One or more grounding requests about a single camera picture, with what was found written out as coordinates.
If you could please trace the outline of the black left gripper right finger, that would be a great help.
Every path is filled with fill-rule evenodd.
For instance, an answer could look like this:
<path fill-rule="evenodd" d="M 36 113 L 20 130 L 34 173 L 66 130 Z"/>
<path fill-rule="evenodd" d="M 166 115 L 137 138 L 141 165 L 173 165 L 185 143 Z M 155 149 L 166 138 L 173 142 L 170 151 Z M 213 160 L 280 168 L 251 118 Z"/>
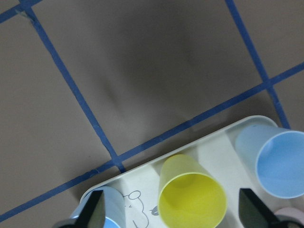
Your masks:
<path fill-rule="evenodd" d="M 280 220 L 249 188 L 239 189 L 238 217 L 245 228 L 302 228 L 290 219 Z"/>

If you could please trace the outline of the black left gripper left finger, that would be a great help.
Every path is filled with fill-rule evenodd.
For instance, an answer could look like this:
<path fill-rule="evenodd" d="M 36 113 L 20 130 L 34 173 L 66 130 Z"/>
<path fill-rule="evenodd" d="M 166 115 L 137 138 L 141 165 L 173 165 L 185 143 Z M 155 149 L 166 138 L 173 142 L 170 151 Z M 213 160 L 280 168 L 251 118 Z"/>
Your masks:
<path fill-rule="evenodd" d="M 77 218 L 60 221 L 55 228 L 103 228 L 105 224 L 105 194 L 103 190 L 91 193 Z"/>

